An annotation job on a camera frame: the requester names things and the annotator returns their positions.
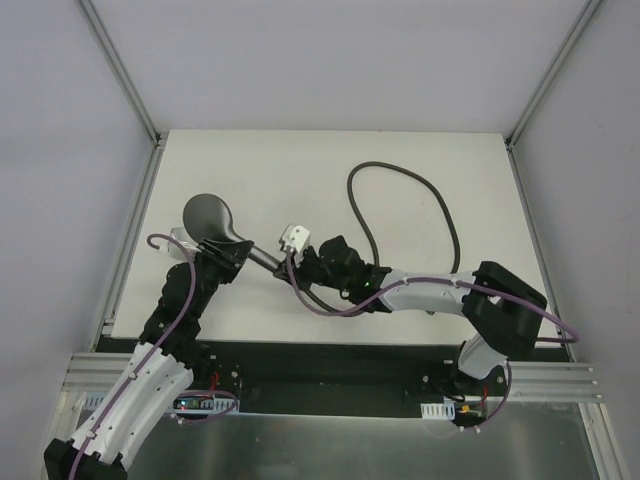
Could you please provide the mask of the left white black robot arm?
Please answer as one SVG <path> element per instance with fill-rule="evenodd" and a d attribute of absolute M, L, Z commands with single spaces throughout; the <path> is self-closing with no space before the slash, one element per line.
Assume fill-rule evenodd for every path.
<path fill-rule="evenodd" d="M 197 339 L 199 320 L 218 288 L 236 278 L 252 247 L 248 240 L 210 239 L 201 241 L 196 253 L 177 247 L 184 259 L 168 269 L 126 368 L 71 437 L 53 439 L 45 449 L 48 478 L 127 478 L 174 400 L 209 382 L 210 351 Z"/>

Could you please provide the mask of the right aluminium frame post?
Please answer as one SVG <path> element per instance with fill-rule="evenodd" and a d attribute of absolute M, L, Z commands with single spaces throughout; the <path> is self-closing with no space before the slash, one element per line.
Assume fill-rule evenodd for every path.
<path fill-rule="evenodd" d="M 549 65 L 546 67 L 542 77 L 534 88 L 513 129 L 509 135 L 505 137 L 505 146 L 508 152 L 515 148 L 523 136 L 525 130 L 551 91 L 554 83 L 563 72 L 570 56 L 576 50 L 588 28 L 594 22 L 599 11 L 605 4 L 606 2 L 604 0 L 588 0 L 582 5 L 578 15 L 572 22 Z"/>

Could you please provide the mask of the aluminium frame post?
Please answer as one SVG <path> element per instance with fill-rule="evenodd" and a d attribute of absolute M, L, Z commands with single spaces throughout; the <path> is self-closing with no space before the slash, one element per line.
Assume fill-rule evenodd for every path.
<path fill-rule="evenodd" d="M 159 145 L 162 141 L 162 132 L 153 121 L 95 2 L 78 0 L 75 4 L 146 137 L 152 145 Z"/>
<path fill-rule="evenodd" d="M 572 22 L 549 65 L 546 67 L 542 77 L 534 88 L 513 129 L 509 135 L 505 137 L 505 146 L 508 152 L 515 148 L 523 136 L 525 130 L 551 91 L 554 83 L 563 72 L 570 56 L 576 50 L 588 28 L 594 22 L 599 11 L 605 4 L 606 2 L 604 0 L 588 0 L 582 5 L 578 15 Z"/>

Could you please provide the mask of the aluminium front rail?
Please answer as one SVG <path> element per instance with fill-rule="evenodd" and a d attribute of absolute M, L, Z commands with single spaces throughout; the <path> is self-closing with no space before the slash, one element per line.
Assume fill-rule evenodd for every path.
<path fill-rule="evenodd" d="M 130 363 L 129 353 L 75 353 L 63 392 L 107 392 Z M 510 398 L 520 402 L 599 404 L 604 401 L 594 368 L 584 363 L 513 362 Z"/>

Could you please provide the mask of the grey shower head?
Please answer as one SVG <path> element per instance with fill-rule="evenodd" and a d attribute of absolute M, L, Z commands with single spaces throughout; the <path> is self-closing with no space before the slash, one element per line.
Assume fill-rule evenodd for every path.
<path fill-rule="evenodd" d="M 233 215 L 227 203 L 217 195 L 202 193 L 193 196 L 182 212 L 183 226 L 197 246 L 203 239 L 218 241 L 248 240 L 234 228 Z M 280 261 L 255 243 L 248 258 L 270 273 L 274 273 Z"/>

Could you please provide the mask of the left aluminium side rail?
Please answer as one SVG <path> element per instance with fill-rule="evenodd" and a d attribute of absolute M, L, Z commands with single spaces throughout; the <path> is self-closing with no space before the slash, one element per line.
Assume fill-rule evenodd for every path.
<path fill-rule="evenodd" d="M 160 136 L 159 139 L 153 143 L 142 177 L 136 184 L 133 204 L 127 216 L 122 241 L 117 250 L 115 263 L 106 285 L 106 291 L 97 309 L 96 319 L 92 325 L 92 336 L 88 343 L 90 352 L 94 351 L 98 345 L 105 324 L 109 320 L 112 320 L 116 314 L 158 168 L 165 150 L 165 144 L 166 139 L 163 136 Z"/>

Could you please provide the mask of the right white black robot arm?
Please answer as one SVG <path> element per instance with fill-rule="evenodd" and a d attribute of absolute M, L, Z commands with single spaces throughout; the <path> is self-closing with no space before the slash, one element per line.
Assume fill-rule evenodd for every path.
<path fill-rule="evenodd" d="M 546 311 L 545 297 L 500 264 L 484 261 L 472 271 L 444 275 L 408 273 L 364 262 L 341 236 L 319 250 L 300 226 L 281 236 L 285 258 L 277 273 L 298 298 L 313 285 L 333 289 L 350 302 L 340 317 L 363 313 L 424 311 L 458 316 L 475 330 L 450 369 L 461 394 L 481 388 L 491 371 L 535 349 Z"/>

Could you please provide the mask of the left aluminium frame post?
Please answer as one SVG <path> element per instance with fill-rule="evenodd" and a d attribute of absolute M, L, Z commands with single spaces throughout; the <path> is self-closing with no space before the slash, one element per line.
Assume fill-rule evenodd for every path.
<path fill-rule="evenodd" d="M 75 4 L 146 137 L 152 145 L 159 145 L 162 141 L 162 132 L 153 121 L 95 2 L 78 0 Z"/>

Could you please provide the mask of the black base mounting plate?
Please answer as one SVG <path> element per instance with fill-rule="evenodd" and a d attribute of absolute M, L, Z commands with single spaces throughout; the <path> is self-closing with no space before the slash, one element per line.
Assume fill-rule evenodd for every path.
<path fill-rule="evenodd" d="M 449 397 L 499 399 L 506 371 L 456 371 L 454 346 L 210 341 L 190 389 L 234 394 L 243 413 L 417 418 Z"/>

